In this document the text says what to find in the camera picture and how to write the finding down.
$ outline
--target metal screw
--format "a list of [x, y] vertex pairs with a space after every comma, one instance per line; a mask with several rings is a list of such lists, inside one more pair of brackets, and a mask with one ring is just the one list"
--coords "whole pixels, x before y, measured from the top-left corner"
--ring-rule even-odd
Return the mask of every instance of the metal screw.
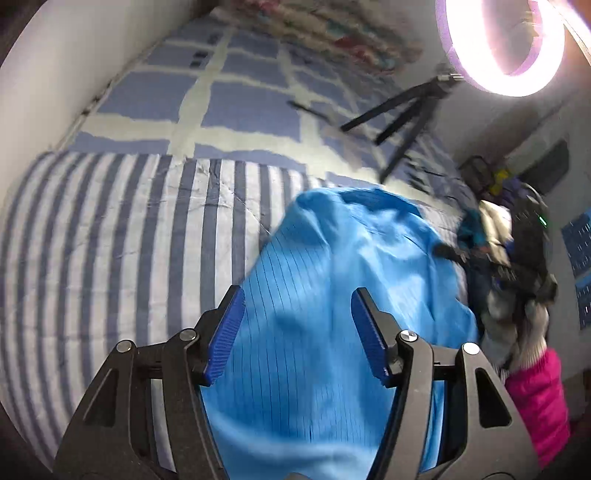
[[197, 338], [197, 332], [192, 328], [185, 328], [178, 334], [178, 337], [183, 342], [190, 342], [191, 340], [195, 340]]
[[117, 344], [117, 351], [119, 353], [129, 352], [131, 350], [131, 342], [129, 340], [121, 340]]
[[480, 347], [475, 343], [464, 343], [462, 348], [468, 355], [477, 355], [480, 352]]
[[403, 330], [400, 332], [400, 338], [405, 342], [414, 342], [418, 338], [418, 335], [412, 330]]

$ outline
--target tripod leg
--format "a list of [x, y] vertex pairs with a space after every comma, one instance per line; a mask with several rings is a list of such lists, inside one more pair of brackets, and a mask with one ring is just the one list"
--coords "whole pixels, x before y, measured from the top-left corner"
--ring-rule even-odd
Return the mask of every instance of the tripod leg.
[[423, 104], [423, 99], [419, 99], [416, 102], [414, 102], [410, 107], [408, 107], [404, 112], [402, 112], [400, 116], [396, 120], [394, 120], [394, 122], [389, 124], [386, 127], [386, 129], [375, 138], [374, 143], [376, 145], [381, 145], [388, 137], [391, 137], [398, 130], [400, 130], [403, 125], [406, 125], [414, 117], [419, 116], [423, 108]]
[[384, 183], [386, 181], [386, 179], [392, 173], [392, 171], [396, 168], [396, 166], [398, 165], [400, 160], [402, 160], [404, 154], [413, 145], [413, 143], [415, 142], [415, 140], [417, 139], [418, 135], [421, 133], [423, 128], [425, 128], [427, 126], [429, 120], [431, 119], [431, 117], [433, 116], [433, 113], [435, 112], [435, 109], [437, 108], [438, 102], [439, 102], [439, 100], [434, 97], [429, 97], [425, 100], [424, 106], [423, 106], [423, 111], [421, 112], [421, 115], [417, 119], [417, 123], [415, 123], [413, 125], [413, 127], [411, 128], [410, 132], [408, 132], [406, 134], [406, 136], [404, 138], [404, 142], [402, 142], [402, 145], [400, 145], [396, 149], [396, 152], [394, 152], [394, 155], [392, 156], [390, 163], [388, 164], [386, 169], [379, 175], [379, 182], [380, 183]]
[[412, 100], [413, 98], [420, 97], [421, 95], [426, 93], [426, 91], [430, 87], [430, 85], [431, 85], [430, 83], [423, 83], [422, 85], [417, 85], [416, 87], [413, 87], [411, 89], [405, 90], [402, 93], [399, 93], [397, 96], [386, 100], [384, 103], [378, 105], [377, 107], [374, 107], [371, 110], [368, 110], [363, 115], [360, 115], [357, 118], [353, 118], [350, 122], [344, 124], [340, 128], [341, 131], [348, 132], [352, 128], [354, 128], [358, 125], [364, 124], [368, 120], [371, 120], [372, 118], [374, 118], [378, 115], [381, 115], [382, 113], [387, 112], [388, 110], [391, 110], [392, 108], [395, 108], [398, 105], [402, 105], [403, 103], [406, 103], [406, 102]]

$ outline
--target black object on wall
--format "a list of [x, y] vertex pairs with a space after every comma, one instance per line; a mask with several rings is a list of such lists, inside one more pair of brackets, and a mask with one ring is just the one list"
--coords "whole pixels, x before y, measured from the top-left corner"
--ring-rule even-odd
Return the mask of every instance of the black object on wall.
[[566, 140], [560, 140], [541, 159], [519, 175], [519, 179], [535, 188], [540, 195], [546, 195], [562, 180], [569, 167], [569, 146]]

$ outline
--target yellow object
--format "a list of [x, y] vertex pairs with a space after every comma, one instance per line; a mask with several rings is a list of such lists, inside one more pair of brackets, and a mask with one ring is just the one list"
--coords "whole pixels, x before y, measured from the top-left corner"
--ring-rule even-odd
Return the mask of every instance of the yellow object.
[[491, 195], [494, 195], [495, 197], [500, 195], [503, 191], [503, 182], [506, 179], [510, 179], [512, 176], [513, 175], [511, 174], [511, 172], [506, 168], [497, 171], [495, 173], [495, 184], [488, 190], [491, 193]]

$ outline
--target blue gripper pad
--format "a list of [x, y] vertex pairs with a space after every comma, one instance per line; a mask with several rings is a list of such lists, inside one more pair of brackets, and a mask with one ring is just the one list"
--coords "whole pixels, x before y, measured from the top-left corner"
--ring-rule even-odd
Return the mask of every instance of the blue gripper pad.
[[209, 361], [203, 373], [209, 384], [213, 384], [226, 367], [230, 350], [232, 350], [232, 345], [234, 344], [240, 323], [244, 317], [244, 310], [244, 290], [238, 288], [209, 344]]
[[361, 296], [356, 291], [351, 295], [351, 315], [374, 377], [379, 379], [382, 385], [387, 385], [389, 375], [386, 369], [386, 346]]

